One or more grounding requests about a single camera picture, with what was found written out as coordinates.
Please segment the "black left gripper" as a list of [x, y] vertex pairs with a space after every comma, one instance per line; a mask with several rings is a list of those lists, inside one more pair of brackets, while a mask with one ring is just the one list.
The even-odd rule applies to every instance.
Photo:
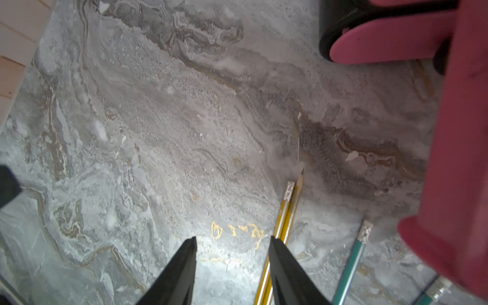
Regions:
[[5, 165], [0, 168], [0, 208], [13, 201], [22, 192], [19, 181]]

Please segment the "yellow pencil bundle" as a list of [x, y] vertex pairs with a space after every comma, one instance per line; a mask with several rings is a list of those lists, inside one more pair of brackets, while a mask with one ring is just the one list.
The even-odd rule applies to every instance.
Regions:
[[[280, 212], [278, 214], [277, 223], [273, 231], [273, 236], [279, 240], [282, 240], [286, 245], [288, 243], [290, 232], [294, 223], [298, 203], [302, 193], [303, 182], [304, 169], [302, 169], [296, 182], [288, 181], [281, 203]], [[269, 256], [267, 256], [254, 304], [271, 304], [273, 299], [272, 293], [273, 287], [271, 283], [271, 267], [269, 263]]]

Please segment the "green pencil bundle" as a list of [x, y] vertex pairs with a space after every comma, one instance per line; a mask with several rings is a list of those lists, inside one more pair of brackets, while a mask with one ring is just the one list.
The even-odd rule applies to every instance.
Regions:
[[435, 304], [452, 286], [452, 282], [443, 276], [438, 276], [420, 295], [414, 305]]

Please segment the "single green pencil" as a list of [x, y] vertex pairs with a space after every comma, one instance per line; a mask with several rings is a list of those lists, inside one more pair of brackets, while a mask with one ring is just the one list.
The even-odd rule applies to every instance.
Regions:
[[373, 223], [366, 219], [362, 222], [357, 239], [354, 242], [348, 262], [332, 300], [333, 305], [343, 305], [345, 303], [373, 227]]

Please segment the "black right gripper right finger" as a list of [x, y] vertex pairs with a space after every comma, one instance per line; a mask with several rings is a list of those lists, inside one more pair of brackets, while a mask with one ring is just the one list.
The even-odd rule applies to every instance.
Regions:
[[275, 304], [331, 305], [316, 288], [282, 240], [271, 237], [269, 262]]

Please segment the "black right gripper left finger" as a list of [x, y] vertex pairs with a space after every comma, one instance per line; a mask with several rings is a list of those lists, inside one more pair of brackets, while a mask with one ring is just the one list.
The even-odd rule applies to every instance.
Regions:
[[190, 305], [196, 274], [197, 239], [186, 239], [137, 305]]

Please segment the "black drawer cabinet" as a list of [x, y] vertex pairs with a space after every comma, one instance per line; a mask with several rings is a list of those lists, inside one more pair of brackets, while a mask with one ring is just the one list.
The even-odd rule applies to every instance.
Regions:
[[[320, 1], [320, 54], [328, 61], [332, 45], [348, 30], [366, 22], [389, 17], [401, 17], [422, 13], [458, 9], [458, 1], [425, 1], [425, 0], [335, 0]], [[441, 75], [447, 69], [452, 36], [446, 39], [433, 58], [434, 69]]]

